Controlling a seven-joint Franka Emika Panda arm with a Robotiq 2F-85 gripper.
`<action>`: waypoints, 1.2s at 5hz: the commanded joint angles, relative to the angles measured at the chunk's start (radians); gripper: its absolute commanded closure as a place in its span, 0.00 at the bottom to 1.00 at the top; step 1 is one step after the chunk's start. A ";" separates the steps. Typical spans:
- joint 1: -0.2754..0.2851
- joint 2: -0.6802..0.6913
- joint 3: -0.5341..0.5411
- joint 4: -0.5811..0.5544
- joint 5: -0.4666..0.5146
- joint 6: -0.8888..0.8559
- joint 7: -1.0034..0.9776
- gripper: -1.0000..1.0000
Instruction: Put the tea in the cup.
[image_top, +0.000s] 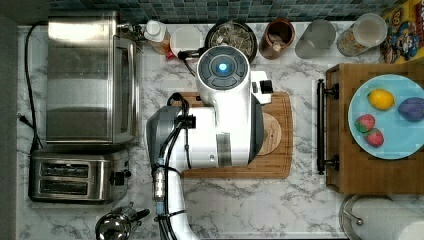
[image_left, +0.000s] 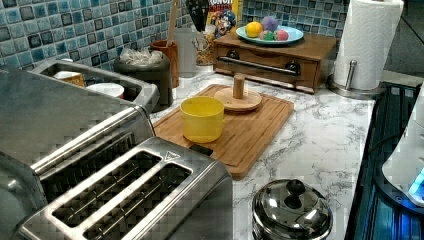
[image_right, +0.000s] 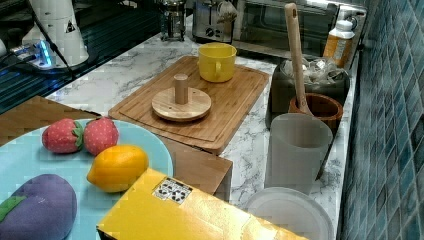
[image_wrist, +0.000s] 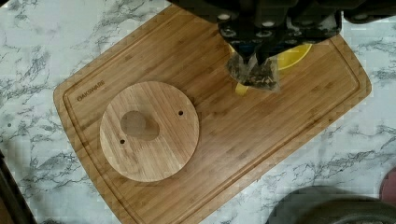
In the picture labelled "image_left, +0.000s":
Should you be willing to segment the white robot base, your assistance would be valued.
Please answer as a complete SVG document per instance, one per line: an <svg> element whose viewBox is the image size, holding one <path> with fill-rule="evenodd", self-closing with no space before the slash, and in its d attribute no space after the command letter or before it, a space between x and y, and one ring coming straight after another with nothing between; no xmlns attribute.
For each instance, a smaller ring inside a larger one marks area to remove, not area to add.
<svg viewBox="0 0 424 240"><path fill-rule="evenodd" d="M423 85L385 83L376 183L394 204L423 214Z"/></svg>

